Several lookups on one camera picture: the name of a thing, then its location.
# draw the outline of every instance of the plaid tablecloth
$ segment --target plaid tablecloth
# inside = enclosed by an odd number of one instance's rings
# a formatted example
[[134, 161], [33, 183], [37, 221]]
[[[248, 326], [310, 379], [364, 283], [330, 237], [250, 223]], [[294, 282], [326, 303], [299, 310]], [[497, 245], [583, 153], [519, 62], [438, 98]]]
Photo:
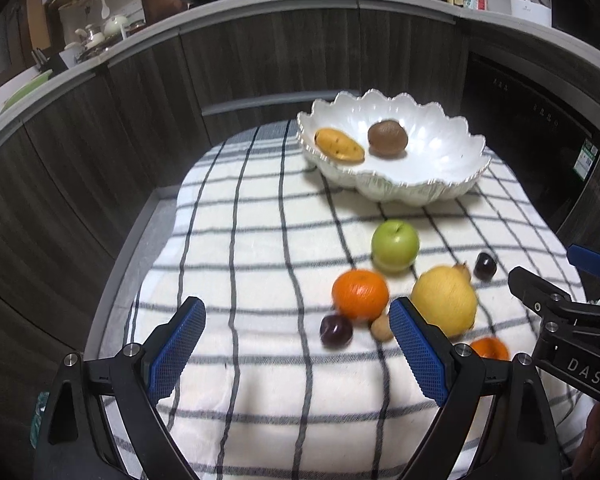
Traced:
[[[158, 412], [201, 478], [392, 478], [435, 413], [395, 341], [357, 328], [349, 347], [327, 351], [318, 329], [331, 285], [371, 268], [380, 222], [401, 218], [420, 234], [413, 272], [389, 278], [392, 298], [437, 264], [494, 254], [472, 330], [497, 335], [511, 354], [531, 352], [539, 319], [507, 288], [523, 266], [583, 301], [565, 250], [496, 156], [467, 195], [410, 208], [370, 202], [308, 165], [295, 121], [247, 131], [208, 152], [180, 189], [173, 235], [131, 306], [125, 343], [143, 342], [187, 296], [206, 304], [206, 329]], [[544, 376], [565, 452], [579, 443], [592, 401]], [[452, 478], [470, 464], [486, 415], [483, 399]], [[141, 476], [115, 403], [110, 424], [129, 473]]]

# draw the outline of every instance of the green bowl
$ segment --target green bowl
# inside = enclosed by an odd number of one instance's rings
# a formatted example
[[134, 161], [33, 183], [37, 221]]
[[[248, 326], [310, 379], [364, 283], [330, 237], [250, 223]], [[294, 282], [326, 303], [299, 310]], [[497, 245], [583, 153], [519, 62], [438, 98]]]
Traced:
[[49, 78], [51, 77], [52, 72], [53, 72], [53, 70], [47, 70], [46, 72], [43, 72], [42, 74], [35, 76], [35, 78], [33, 78], [31, 81], [29, 81], [28, 83], [21, 86], [20, 89], [18, 91], [16, 91], [15, 94], [13, 94], [11, 97], [9, 97], [4, 102], [4, 106], [2, 107], [2, 110], [0, 110], [0, 115], [2, 115], [5, 110], [8, 110], [14, 104], [16, 104], [25, 95], [34, 91], [40, 85], [49, 81]]

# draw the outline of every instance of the green and white sticker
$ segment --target green and white sticker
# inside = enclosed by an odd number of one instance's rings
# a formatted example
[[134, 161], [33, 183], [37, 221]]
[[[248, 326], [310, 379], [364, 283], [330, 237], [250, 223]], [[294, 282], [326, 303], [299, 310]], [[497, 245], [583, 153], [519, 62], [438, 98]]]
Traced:
[[596, 160], [597, 154], [598, 149], [590, 142], [589, 139], [585, 140], [582, 148], [580, 149], [578, 160], [576, 160], [576, 163], [573, 167], [573, 171], [575, 171], [582, 180], [585, 180], [589, 174], [589, 171]]

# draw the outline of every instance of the green apple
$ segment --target green apple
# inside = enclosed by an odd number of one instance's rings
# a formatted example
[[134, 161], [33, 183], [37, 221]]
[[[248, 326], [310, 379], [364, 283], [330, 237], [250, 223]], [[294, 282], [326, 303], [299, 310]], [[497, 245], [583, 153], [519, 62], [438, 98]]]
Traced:
[[420, 237], [414, 227], [402, 220], [380, 224], [371, 238], [371, 257], [384, 272], [403, 272], [415, 261]]

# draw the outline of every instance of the yellow mango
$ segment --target yellow mango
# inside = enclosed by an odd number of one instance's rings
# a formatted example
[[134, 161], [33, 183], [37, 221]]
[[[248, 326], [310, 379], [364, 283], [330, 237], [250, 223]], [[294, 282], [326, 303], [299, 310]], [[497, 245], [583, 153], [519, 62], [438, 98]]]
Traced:
[[329, 158], [338, 162], [362, 162], [365, 150], [340, 130], [321, 128], [315, 133], [315, 145]]

